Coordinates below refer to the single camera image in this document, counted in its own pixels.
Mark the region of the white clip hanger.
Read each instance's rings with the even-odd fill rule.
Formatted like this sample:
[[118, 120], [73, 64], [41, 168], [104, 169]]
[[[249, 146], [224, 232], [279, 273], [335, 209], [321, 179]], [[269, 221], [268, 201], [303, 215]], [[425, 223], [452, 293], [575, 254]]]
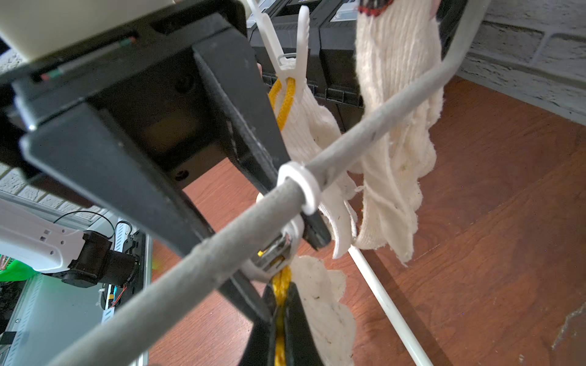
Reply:
[[255, 18], [262, 42], [266, 47], [268, 57], [275, 70], [276, 76], [282, 83], [288, 79], [295, 81], [295, 97], [302, 99], [307, 87], [307, 67], [309, 54], [310, 9], [302, 5], [297, 15], [298, 24], [295, 27], [296, 35], [279, 38], [272, 20], [267, 13], [260, 10], [255, 1], [247, 1], [252, 15]]

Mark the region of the cream glove dark cuff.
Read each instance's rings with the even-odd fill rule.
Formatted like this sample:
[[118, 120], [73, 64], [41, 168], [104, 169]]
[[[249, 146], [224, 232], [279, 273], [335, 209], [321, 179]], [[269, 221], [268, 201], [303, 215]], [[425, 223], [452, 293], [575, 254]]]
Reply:
[[[356, 23], [356, 74], [365, 114], [441, 62], [437, 1], [361, 1]], [[414, 254], [419, 180], [433, 170], [430, 128], [439, 120], [443, 90], [410, 111], [360, 159], [363, 220], [359, 249], [385, 245], [402, 263]]]

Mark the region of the white glove yellow cuff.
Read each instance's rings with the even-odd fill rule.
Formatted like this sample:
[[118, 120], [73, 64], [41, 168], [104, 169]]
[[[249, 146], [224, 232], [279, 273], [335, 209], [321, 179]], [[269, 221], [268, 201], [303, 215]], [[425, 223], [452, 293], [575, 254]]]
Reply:
[[[310, 88], [301, 98], [295, 96], [294, 79], [278, 79], [269, 92], [269, 100], [289, 156], [297, 163], [308, 163], [341, 137], [331, 112], [319, 105]], [[327, 219], [334, 240], [333, 258], [340, 259], [354, 244], [358, 221], [350, 200], [356, 195], [356, 183], [345, 172], [323, 191], [320, 213]]]

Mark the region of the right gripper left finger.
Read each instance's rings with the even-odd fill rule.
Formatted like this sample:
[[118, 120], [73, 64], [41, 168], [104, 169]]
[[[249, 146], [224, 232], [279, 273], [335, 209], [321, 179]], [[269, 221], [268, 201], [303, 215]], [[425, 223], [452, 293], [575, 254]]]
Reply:
[[262, 300], [268, 307], [270, 318], [267, 322], [254, 323], [239, 366], [275, 365], [277, 305], [272, 285], [265, 287]]

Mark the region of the grey clip hanger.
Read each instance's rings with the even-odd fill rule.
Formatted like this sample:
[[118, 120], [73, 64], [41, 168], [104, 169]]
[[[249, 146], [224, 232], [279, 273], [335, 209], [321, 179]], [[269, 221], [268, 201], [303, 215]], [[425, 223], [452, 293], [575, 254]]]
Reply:
[[[389, 99], [350, 132], [306, 165], [313, 183], [325, 189], [360, 154], [396, 126], [455, 75], [485, 17], [489, 3], [466, 7], [444, 61]], [[63, 350], [52, 365], [127, 365], [197, 308], [236, 272], [262, 244], [309, 204], [309, 196], [290, 178], [265, 195], [223, 230], [197, 245], [154, 285], [140, 292], [114, 320], [94, 328]]]

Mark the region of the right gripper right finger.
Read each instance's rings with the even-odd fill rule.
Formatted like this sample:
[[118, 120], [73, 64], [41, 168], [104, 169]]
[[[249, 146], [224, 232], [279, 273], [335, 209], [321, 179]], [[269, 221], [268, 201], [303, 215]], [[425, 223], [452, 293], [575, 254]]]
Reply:
[[285, 364], [323, 366], [295, 283], [289, 285], [284, 309]]

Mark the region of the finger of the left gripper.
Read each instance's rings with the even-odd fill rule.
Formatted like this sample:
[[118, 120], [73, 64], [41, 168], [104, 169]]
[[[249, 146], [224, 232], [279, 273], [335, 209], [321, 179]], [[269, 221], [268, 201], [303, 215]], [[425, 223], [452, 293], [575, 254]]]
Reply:
[[229, 160], [262, 194], [290, 161], [247, 38], [233, 27], [192, 47]]
[[25, 134], [20, 150], [32, 166], [180, 257], [215, 233], [108, 111], [77, 105]]

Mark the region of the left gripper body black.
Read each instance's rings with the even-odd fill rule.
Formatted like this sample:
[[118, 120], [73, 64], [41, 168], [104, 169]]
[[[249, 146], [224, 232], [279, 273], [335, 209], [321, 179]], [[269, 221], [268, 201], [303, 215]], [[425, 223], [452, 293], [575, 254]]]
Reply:
[[185, 1], [1, 78], [1, 161], [46, 192], [256, 181], [256, 57], [239, 1]]

